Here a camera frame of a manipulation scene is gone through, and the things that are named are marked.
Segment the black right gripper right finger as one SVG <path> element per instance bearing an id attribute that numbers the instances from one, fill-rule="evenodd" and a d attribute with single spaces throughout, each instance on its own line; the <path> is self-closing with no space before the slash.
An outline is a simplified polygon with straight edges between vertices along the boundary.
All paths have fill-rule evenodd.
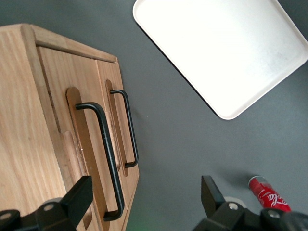
<path id="1" fill-rule="evenodd" d="M 248 182 L 262 210 L 257 215 L 235 200 L 223 197 L 211 176 L 201 178 L 201 201 L 206 218 L 196 231 L 306 231 L 308 216 L 292 211 L 288 203 L 261 176 Z"/>

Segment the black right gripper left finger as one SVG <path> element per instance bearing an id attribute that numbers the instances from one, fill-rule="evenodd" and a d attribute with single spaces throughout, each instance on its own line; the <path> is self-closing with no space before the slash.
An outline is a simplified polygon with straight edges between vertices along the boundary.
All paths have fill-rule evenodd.
<path id="1" fill-rule="evenodd" d="M 2 231 L 75 231 L 93 201 L 92 177 L 83 176 L 57 201 L 24 217 L 16 209 L 0 212 Z"/>

